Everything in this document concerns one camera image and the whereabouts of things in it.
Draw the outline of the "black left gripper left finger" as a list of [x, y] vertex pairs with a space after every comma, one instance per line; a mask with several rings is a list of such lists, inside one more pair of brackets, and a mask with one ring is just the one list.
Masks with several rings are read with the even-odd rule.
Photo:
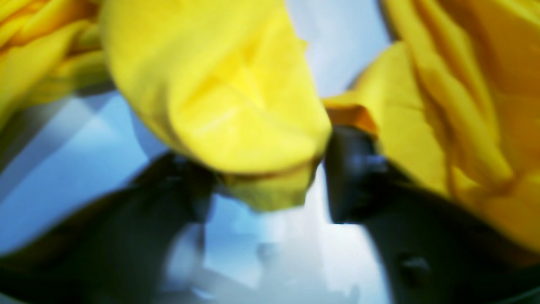
[[150, 304], [174, 239], [204, 223], [216, 179], [167, 153], [1, 258], [1, 293], [27, 304]]

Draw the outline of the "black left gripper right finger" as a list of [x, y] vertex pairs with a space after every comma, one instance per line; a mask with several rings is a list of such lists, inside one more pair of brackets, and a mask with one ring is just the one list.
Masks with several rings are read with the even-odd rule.
[[367, 230], [395, 304], [538, 304], [539, 262], [421, 188], [367, 132], [334, 126], [325, 174], [331, 220]]

